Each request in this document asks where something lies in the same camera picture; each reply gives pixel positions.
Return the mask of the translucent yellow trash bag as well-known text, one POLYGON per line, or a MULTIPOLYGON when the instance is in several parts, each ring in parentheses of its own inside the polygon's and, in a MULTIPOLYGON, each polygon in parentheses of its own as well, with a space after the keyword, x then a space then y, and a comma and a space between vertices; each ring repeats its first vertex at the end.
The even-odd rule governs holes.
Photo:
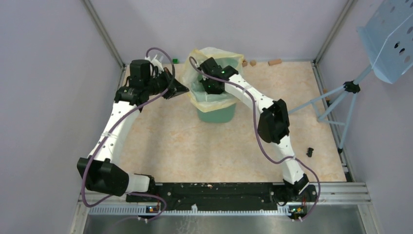
MULTIPOLYGON (((199 67, 201 63, 203 63, 207 59, 214 58, 215 62, 222 68, 231 66, 235 68, 239 72, 239 74, 242 75, 244 73, 242 66, 244 55, 242 54, 218 49, 215 47, 206 47, 200 50, 193 49, 188 56, 193 57, 196 60, 196 67, 199 67)), ((190 86, 193 82, 197 81, 197 74, 199 74, 199 70, 192 67, 191 60, 188 58, 184 63, 183 71, 181 72, 178 80, 189 89, 189 100, 191 100, 190 86)), ((205 76, 203 76, 203 79, 204 80, 201 81, 201 84, 203 85, 207 93, 221 94, 222 92, 226 92, 224 90, 218 90, 218 88, 220 88, 220 85, 223 85, 222 82, 217 82, 205 76)))

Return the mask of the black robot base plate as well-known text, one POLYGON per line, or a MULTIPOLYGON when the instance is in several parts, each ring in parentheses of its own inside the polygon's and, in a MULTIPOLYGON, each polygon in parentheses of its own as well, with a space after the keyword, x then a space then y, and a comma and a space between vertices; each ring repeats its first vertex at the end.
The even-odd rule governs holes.
POLYGON ((128 195, 129 203, 164 200, 167 211, 186 211, 196 205, 200 211, 270 211, 292 204, 309 204, 317 197, 315 185, 297 195, 282 183, 162 183, 149 192, 151 197, 128 195))

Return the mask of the wooden cork block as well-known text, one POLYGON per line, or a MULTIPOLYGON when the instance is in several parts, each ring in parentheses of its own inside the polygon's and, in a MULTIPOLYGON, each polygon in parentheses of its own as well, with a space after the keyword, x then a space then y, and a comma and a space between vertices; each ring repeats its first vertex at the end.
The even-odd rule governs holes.
POLYGON ((278 59, 274 59, 274 60, 270 60, 267 62, 267 64, 269 66, 274 66, 274 65, 278 65, 282 63, 282 59, 278 58, 278 59))

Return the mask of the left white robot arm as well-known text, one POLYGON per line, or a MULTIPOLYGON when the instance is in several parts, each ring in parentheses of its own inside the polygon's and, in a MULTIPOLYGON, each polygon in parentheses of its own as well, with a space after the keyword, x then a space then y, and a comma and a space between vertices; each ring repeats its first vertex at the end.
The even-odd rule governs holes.
POLYGON ((154 178, 127 173, 118 166, 125 140, 143 107, 152 101, 151 96, 170 99, 188 92, 188 88, 156 58, 133 60, 129 73, 126 84, 115 93, 110 118, 98 143, 87 158, 78 160, 77 169, 82 177, 82 193, 89 190, 122 196, 137 192, 148 202, 156 196, 154 178))

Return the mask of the green plastic trash bin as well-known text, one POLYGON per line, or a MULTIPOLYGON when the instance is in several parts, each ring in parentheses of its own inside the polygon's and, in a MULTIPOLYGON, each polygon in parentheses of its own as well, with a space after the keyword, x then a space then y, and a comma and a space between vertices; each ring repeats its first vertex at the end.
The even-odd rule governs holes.
POLYGON ((227 123, 235 115, 237 100, 229 93, 209 94, 201 84, 203 76, 197 74, 197 81, 190 86, 191 102, 197 109, 198 118, 207 123, 227 123))

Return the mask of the light blue tripod stand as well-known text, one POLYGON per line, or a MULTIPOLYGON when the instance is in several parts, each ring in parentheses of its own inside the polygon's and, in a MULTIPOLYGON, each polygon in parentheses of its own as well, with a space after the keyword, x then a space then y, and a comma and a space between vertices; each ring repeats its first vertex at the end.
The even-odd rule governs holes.
POLYGON ((357 96, 359 94, 359 92, 361 91, 360 88, 360 83, 367 77, 368 74, 370 74, 373 71, 373 68, 371 65, 368 65, 361 73, 360 75, 351 81, 346 81, 344 82, 340 87, 332 90, 332 91, 328 91, 327 93, 316 97, 314 99, 309 100, 308 102, 293 108, 292 110, 289 110, 288 113, 292 114, 308 105, 312 105, 313 109, 316 113, 317 116, 317 120, 318 122, 325 122, 325 123, 329 123, 331 125, 339 125, 339 126, 343 126, 343 132, 342 135, 340 137, 340 141, 339 141, 339 145, 337 147, 338 153, 341 154, 343 152, 343 148, 344 148, 344 142, 345 142, 345 138, 347 136, 348 133, 348 129, 349 129, 349 124, 351 121, 351 117, 352 117, 352 113, 353 113, 353 109, 354 109, 354 105, 357 99, 357 96), (333 110, 348 96, 348 95, 352 95, 352 99, 351 99, 351 103, 350 103, 350 107, 349 107, 349 111, 346 117, 345 122, 338 122, 338 121, 331 121, 331 120, 327 120, 327 116, 329 114, 331 114, 333 112, 333 110), (326 104, 327 104, 327 109, 321 114, 315 103, 319 100, 325 100, 326 104))

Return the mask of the perforated light blue tray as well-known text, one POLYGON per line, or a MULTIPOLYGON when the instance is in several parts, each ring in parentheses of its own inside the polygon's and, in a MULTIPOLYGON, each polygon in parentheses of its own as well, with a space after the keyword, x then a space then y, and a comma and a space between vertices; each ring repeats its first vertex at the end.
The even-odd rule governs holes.
POLYGON ((413 65, 413 2, 384 0, 357 32, 376 77, 394 84, 413 65))

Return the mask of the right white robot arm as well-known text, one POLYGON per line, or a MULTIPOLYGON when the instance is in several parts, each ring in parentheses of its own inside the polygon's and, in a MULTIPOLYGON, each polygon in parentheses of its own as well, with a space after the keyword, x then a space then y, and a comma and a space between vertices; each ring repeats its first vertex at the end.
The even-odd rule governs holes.
POLYGON ((286 196, 292 201, 300 200, 305 195, 309 179, 292 147, 286 102, 265 96, 237 69, 229 65, 222 67, 214 58, 198 64, 194 57, 190 57, 189 62, 202 75, 205 90, 224 91, 252 110, 254 134, 261 152, 271 163, 282 166, 286 196))

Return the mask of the small black clip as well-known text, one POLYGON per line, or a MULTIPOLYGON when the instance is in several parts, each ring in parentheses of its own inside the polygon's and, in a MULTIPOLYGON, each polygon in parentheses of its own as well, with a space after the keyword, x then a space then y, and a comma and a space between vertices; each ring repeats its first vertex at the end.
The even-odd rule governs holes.
POLYGON ((307 149, 307 153, 306 153, 306 155, 307 155, 308 157, 312 157, 312 155, 313 155, 313 151, 314 151, 314 149, 313 149, 313 148, 311 148, 311 147, 309 147, 309 148, 307 149))

